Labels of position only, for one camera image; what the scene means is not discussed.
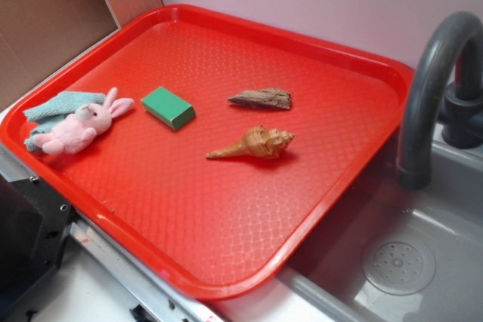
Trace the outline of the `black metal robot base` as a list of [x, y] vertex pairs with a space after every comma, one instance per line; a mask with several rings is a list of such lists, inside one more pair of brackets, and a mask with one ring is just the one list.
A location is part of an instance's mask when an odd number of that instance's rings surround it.
[[1, 315], [60, 268], [72, 214], [44, 180], [1, 178]]

